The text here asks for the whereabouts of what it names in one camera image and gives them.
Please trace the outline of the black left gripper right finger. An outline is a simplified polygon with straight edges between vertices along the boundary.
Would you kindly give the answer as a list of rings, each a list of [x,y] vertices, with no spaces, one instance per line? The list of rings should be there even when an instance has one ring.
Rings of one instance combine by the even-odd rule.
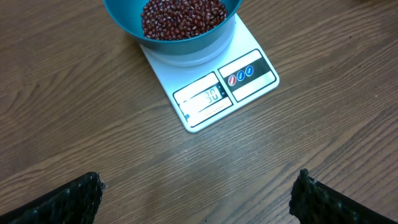
[[[307,169],[293,184],[289,213],[301,224],[397,224],[313,179]]]

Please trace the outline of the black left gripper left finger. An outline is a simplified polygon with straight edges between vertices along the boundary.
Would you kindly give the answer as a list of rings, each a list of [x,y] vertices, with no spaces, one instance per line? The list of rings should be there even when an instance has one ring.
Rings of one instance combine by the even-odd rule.
[[[3,224],[93,224],[104,182],[97,172],[84,175],[1,215]]]

